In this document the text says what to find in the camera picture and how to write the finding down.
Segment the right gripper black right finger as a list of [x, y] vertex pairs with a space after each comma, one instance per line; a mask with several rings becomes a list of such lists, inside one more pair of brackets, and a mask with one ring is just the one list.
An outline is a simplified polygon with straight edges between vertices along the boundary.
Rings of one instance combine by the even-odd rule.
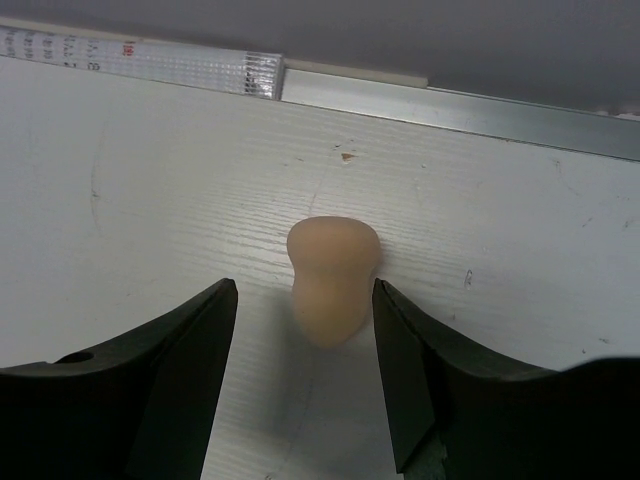
[[406, 479], [635, 479], [639, 361], [554, 371], [491, 350], [374, 285], [379, 370]]

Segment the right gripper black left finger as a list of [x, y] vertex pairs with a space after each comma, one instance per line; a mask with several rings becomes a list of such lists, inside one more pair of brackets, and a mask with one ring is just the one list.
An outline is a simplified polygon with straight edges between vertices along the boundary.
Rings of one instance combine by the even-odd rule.
[[197, 479], [236, 319], [223, 279], [60, 360], [1, 372], [5, 479]]

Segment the beige makeup sponge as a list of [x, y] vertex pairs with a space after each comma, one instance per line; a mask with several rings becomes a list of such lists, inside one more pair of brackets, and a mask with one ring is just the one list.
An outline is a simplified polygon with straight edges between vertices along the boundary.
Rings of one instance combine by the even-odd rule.
[[382, 259], [376, 231], [347, 217], [318, 216], [287, 236], [294, 270], [294, 320], [313, 344], [331, 348], [355, 335], [371, 309], [374, 274]]

